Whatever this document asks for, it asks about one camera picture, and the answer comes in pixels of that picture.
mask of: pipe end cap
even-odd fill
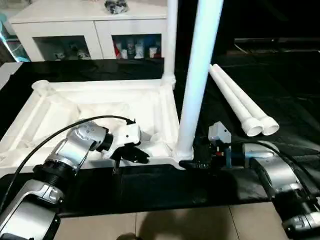
[[[265,136],[269,136],[274,134],[276,131],[279,130],[280,126],[279,124],[276,122],[276,120],[274,120],[272,117],[270,116],[265,116],[263,118],[260,119],[260,122],[263,125],[263,131],[262,134]]]
[[[262,123],[254,117],[250,117],[245,120],[242,123],[241,127],[248,137],[256,136],[260,134],[264,129]]]

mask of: white tray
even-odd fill
[[[117,115],[135,119],[142,135],[140,149],[150,155],[149,165],[172,164],[172,149],[178,139],[179,121],[172,86],[161,79],[49,83],[37,81],[34,91],[0,141],[0,177],[13,173],[27,154],[57,130],[83,118]],[[112,132],[118,119],[95,122]],[[64,132],[43,146],[27,162],[22,172],[42,164]],[[91,152],[82,168],[112,167],[111,159]],[[140,165],[121,161],[120,166]]]

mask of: robotic arm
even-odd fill
[[[94,122],[71,129],[44,163],[34,167],[34,179],[24,184],[0,215],[0,240],[53,239],[60,225],[59,205],[89,151],[97,150],[103,158],[116,155],[114,160],[120,160],[130,150],[133,154],[127,160],[146,163],[148,155],[135,148],[139,143],[136,123],[121,126],[112,134]]]

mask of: white cabinet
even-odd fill
[[[128,5],[128,12],[112,15],[104,0],[38,0],[9,21],[32,61],[114,59],[128,47],[128,58],[141,57],[136,48],[143,58],[150,48],[153,57],[164,57],[167,1]]]

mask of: white pipe fitting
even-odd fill
[[[241,103],[246,107],[249,113],[256,119],[258,119],[263,126],[263,135],[272,135],[279,130],[279,124],[270,116],[268,116],[233,80],[232,78],[222,70],[222,68],[214,64],[212,71],[221,76],[224,82],[236,95],[236,97],[241,101]]]
[[[245,134],[249,137],[256,136],[263,131],[263,125],[259,120],[254,118],[246,109],[246,107],[240,102],[237,96],[231,91],[228,85],[225,83],[223,78],[214,71],[212,65],[209,67],[209,73],[213,80],[215,81],[216,85],[220,89],[221,93],[223,94],[224,98],[234,111],[235,115],[241,122],[241,127]]]

